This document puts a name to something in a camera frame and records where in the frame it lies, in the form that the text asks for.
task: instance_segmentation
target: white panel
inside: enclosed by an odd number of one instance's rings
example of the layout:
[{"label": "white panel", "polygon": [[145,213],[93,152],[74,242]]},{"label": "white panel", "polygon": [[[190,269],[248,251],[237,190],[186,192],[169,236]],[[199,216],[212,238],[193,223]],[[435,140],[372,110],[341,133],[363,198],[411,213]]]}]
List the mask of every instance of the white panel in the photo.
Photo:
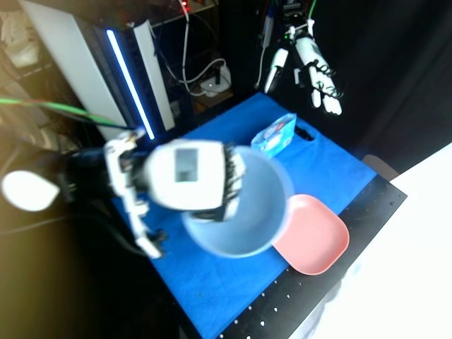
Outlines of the white panel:
[{"label": "white panel", "polygon": [[144,24],[134,28],[135,38],[143,58],[146,72],[148,73],[150,85],[152,87],[157,107],[162,117],[165,130],[174,127],[174,119],[172,117],[170,101],[168,100],[165,84],[163,83],[162,72],[158,64],[158,58],[155,55],[153,38],[150,34],[150,24],[146,21]]},{"label": "white panel", "polygon": [[[29,1],[20,0],[20,4],[83,106],[93,114],[125,125],[74,17]],[[108,127],[99,130],[107,140],[119,133]]]}]

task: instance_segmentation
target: pink plate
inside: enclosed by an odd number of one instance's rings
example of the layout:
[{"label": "pink plate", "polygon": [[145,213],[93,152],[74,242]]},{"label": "pink plate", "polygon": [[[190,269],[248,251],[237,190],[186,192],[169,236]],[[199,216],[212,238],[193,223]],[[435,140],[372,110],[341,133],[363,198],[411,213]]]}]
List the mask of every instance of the pink plate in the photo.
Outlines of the pink plate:
[{"label": "pink plate", "polygon": [[289,199],[291,217],[273,246],[297,271],[318,275],[344,253],[350,235],[344,222],[320,200],[306,194]]}]

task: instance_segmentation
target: led light strip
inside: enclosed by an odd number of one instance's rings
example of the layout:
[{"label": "led light strip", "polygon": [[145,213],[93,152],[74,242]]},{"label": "led light strip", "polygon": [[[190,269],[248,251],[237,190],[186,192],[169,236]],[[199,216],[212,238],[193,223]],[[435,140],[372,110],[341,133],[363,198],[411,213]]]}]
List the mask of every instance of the led light strip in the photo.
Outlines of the led light strip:
[{"label": "led light strip", "polygon": [[121,50],[119,48],[118,42],[112,30],[107,30],[108,40],[113,48],[114,55],[119,63],[119,67],[121,68],[122,75],[124,79],[126,79],[127,86],[129,87],[130,93],[132,94],[133,101],[135,102],[135,106],[140,114],[141,120],[144,123],[144,128],[148,132],[149,138],[154,140],[154,133],[150,127],[148,118],[146,113],[144,112],[143,105],[141,104],[140,97],[136,92],[135,85],[133,84],[132,77],[130,77],[129,70],[127,69],[126,62],[124,61],[124,57],[122,56]]}]

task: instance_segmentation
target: blue bowl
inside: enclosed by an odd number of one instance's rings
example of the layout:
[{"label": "blue bowl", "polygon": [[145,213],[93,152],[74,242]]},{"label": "blue bowl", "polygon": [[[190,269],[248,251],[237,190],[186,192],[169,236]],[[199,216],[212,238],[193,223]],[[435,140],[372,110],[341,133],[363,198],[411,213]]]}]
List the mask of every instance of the blue bowl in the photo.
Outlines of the blue bowl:
[{"label": "blue bowl", "polygon": [[182,220],[191,238],[218,256],[242,258],[268,249],[288,224],[292,182],[281,165],[250,147],[235,150],[246,165],[236,215],[224,222],[200,222],[190,212]]}]

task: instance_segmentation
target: white robotic hand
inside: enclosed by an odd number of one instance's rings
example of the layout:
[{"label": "white robotic hand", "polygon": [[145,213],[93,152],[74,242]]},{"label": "white robotic hand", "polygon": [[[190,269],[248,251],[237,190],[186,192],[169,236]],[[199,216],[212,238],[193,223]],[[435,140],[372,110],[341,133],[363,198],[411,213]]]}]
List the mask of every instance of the white robotic hand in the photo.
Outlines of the white robotic hand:
[{"label": "white robotic hand", "polygon": [[338,100],[340,93],[331,79],[330,66],[322,56],[315,41],[311,37],[301,37],[296,40],[295,49],[303,65],[307,67],[312,87],[312,105],[319,108],[323,103],[327,112],[341,114],[342,107]]}]

